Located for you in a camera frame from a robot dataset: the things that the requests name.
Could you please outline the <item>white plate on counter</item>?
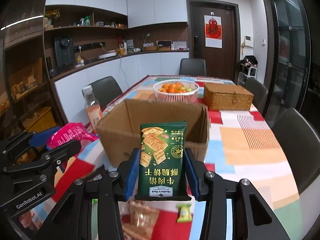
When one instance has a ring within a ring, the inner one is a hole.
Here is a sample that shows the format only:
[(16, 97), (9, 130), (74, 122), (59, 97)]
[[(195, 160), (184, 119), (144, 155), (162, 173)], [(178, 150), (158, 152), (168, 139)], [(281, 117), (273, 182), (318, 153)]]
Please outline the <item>white plate on counter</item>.
[(103, 60), (103, 59), (107, 59), (107, 58), (110, 58), (110, 57), (114, 57), (114, 56), (116, 56), (116, 55), (117, 55), (116, 52), (113, 52), (113, 53), (105, 53), (105, 54), (103, 54), (103, 55), (99, 55), (99, 56), (98, 56), (98, 59)]

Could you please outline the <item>black glass cabinet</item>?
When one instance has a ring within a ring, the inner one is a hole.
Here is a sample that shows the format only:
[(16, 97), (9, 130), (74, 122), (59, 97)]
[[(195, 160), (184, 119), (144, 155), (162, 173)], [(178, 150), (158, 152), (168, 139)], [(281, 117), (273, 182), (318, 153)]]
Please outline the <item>black glass cabinet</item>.
[(311, 41), (302, 0), (270, 2), (275, 48), (265, 118), (273, 126), (288, 108), (302, 108), (309, 80)]

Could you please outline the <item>dark brown door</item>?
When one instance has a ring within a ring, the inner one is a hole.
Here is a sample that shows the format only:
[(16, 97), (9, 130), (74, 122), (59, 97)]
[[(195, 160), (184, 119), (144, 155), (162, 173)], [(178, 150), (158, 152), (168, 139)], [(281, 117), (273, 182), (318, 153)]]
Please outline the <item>dark brown door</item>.
[(217, 0), (187, 0), (190, 57), (206, 62), (208, 76), (235, 81), (240, 60), (239, 6)]

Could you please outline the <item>woven wicker box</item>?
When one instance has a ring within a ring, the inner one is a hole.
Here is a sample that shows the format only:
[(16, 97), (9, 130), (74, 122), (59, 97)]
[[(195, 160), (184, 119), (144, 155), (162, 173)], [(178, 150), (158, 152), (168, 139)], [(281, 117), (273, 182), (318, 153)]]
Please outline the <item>woven wicker box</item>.
[(253, 94), (238, 85), (204, 83), (203, 100), (211, 111), (249, 111)]

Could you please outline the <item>red white door poster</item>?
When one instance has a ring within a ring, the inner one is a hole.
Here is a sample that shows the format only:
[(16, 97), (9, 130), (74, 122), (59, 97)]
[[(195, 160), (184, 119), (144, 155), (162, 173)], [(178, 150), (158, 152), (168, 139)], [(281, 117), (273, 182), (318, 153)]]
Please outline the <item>red white door poster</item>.
[(222, 22), (221, 17), (204, 15), (205, 46), (222, 49)]

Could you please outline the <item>pink snack bag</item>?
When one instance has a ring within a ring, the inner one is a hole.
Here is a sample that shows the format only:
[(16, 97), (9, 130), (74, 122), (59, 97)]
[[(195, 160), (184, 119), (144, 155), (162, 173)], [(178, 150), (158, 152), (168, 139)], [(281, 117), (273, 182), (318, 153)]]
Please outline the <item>pink snack bag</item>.
[(51, 150), (73, 139), (80, 142), (81, 150), (83, 150), (99, 137), (89, 132), (82, 123), (68, 123), (49, 137), (47, 146)]

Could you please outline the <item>dark chair right far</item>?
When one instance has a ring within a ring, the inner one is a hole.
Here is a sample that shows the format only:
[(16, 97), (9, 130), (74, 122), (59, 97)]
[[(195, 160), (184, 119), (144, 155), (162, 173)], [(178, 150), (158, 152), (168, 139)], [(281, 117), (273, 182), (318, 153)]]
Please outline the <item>dark chair right far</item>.
[(267, 99), (267, 88), (254, 78), (247, 79), (244, 88), (253, 94), (252, 103), (258, 112), (262, 114)]

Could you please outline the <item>golden snack packet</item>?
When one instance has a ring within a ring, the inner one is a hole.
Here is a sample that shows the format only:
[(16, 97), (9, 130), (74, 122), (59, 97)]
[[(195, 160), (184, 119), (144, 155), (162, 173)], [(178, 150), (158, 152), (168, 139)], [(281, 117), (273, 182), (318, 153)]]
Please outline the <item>golden snack packet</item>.
[(125, 237), (129, 239), (152, 239), (154, 227), (160, 211), (144, 201), (129, 202), (130, 222), (122, 224)]

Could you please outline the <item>pink drink bottle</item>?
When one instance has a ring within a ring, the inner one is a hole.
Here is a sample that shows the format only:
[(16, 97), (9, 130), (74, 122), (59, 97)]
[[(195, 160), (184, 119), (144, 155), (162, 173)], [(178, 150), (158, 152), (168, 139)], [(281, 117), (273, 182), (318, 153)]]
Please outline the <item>pink drink bottle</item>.
[(103, 117), (100, 103), (96, 99), (91, 85), (85, 86), (82, 89), (82, 94), (85, 100), (85, 108), (88, 119), (92, 125), (93, 131), (96, 132), (97, 125)]

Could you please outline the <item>oranges in basket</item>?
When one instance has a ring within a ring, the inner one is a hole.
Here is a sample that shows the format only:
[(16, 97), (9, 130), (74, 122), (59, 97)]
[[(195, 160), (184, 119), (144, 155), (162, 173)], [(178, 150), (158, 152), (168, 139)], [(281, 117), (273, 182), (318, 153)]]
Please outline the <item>oranges in basket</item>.
[(163, 93), (187, 93), (193, 91), (193, 89), (191, 87), (185, 87), (181, 82), (176, 82), (164, 83), (158, 91)]

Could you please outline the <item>dark chair left side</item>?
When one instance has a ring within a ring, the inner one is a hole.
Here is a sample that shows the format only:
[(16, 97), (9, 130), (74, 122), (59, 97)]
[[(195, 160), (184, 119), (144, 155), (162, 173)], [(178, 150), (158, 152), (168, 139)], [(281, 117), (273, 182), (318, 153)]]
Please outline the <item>dark chair left side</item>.
[(112, 76), (102, 78), (89, 84), (93, 88), (93, 93), (99, 101), (101, 107), (106, 107), (114, 99), (120, 96), (123, 91), (117, 81)]

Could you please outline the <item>green cracker packet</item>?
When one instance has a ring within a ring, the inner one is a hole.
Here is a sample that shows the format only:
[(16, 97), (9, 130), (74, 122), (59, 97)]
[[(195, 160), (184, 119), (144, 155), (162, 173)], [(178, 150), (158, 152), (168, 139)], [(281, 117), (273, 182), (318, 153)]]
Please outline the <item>green cracker packet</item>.
[(185, 195), (184, 139), (186, 121), (140, 125), (138, 198)]

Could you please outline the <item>brown cardboard box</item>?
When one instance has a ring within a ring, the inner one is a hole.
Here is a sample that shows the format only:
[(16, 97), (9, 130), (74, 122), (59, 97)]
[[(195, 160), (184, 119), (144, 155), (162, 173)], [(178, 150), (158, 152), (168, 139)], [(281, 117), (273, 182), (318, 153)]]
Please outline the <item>brown cardboard box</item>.
[(118, 167), (129, 159), (134, 148), (142, 148), (147, 136), (170, 139), (165, 124), (187, 123), (185, 147), (191, 148), (196, 160), (204, 161), (209, 141), (208, 109), (199, 103), (179, 103), (126, 99), (107, 113), (97, 124), (96, 131), (112, 166)]

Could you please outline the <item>dark chair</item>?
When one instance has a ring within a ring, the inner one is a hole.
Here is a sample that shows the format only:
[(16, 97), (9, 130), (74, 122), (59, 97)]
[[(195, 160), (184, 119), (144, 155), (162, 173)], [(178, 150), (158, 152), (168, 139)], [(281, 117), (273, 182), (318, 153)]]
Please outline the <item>dark chair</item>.
[(272, 132), (289, 162), (298, 192), (302, 193), (319, 176), (319, 134), (294, 108), (280, 116)]
[(254, 78), (247, 79), (244, 88), (253, 94), (252, 103), (258, 112), (262, 114), (267, 99), (267, 88)]
[(120, 96), (123, 91), (117, 81), (112, 76), (102, 78), (89, 84), (93, 88), (93, 93), (99, 101), (101, 107), (106, 107), (114, 99)]

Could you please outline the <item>dark chair right near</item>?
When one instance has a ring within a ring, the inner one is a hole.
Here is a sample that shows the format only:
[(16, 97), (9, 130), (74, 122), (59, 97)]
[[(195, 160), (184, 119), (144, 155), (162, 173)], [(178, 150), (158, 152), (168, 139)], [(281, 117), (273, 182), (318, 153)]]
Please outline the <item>dark chair right near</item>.
[(319, 134), (294, 108), (280, 116), (272, 132), (289, 162), (298, 192), (302, 193), (319, 176)]

